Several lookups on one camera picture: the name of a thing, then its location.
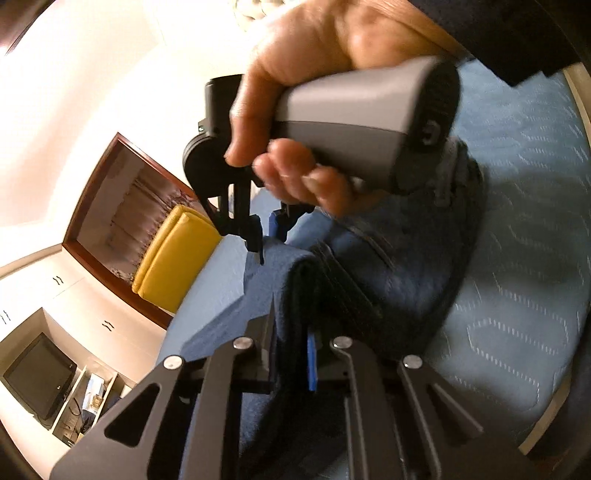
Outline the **dark sleeve forearm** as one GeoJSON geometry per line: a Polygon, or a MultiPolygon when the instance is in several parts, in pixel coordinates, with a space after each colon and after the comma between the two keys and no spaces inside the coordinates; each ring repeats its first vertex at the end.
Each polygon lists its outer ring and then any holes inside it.
{"type": "Polygon", "coordinates": [[[510,86],[576,63],[590,67],[588,1],[425,0],[413,5],[510,86]]]}

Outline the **person's right hand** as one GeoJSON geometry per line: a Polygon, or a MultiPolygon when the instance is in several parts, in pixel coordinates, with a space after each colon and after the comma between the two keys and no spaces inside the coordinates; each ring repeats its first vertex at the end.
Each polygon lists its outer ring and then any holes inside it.
{"type": "Polygon", "coordinates": [[[339,217],[382,198],[315,161],[294,140],[270,139],[277,99],[288,87],[349,70],[390,67],[419,56],[459,62],[468,51],[409,1],[302,1],[267,18],[230,112],[225,160],[251,166],[274,197],[339,217]]]}

